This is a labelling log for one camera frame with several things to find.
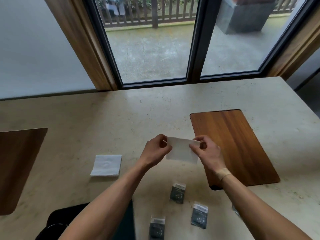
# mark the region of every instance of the forearm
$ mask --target forearm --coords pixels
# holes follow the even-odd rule
[[[255,239],[308,239],[296,225],[282,216],[233,175],[222,179],[222,187]]]
[[[137,163],[91,202],[67,227],[60,240],[109,239],[114,234],[130,199],[147,168]]]

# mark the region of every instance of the person's left arm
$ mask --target person's left arm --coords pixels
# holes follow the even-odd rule
[[[144,174],[172,150],[163,134],[151,139],[136,164],[85,207],[59,240],[110,239]]]

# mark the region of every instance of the wooden fence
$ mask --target wooden fence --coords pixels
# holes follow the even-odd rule
[[[169,2],[169,14],[165,14],[166,1]],[[150,13],[150,8],[147,7],[147,0],[142,0],[140,5],[138,0],[100,0],[100,3],[96,0],[105,28],[150,24],[152,24],[153,28],[157,28],[158,24],[161,23],[194,21],[197,14],[197,8],[194,10],[195,3],[198,6],[198,0],[183,0],[182,4],[181,0],[151,0]],[[297,0],[276,0],[273,14],[290,13],[296,3]]]

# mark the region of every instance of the brick column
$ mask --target brick column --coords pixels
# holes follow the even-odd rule
[[[276,0],[222,0],[216,25],[225,34],[261,31]]]

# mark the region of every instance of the napkin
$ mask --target napkin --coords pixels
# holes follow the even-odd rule
[[[190,149],[189,144],[199,146],[200,141],[168,137],[167,143],[172,146],[171,152],[166,156],[167,159],[197,164],[198,156]]]
[[[121,155],[96,155],[90,176],[119,176]]]

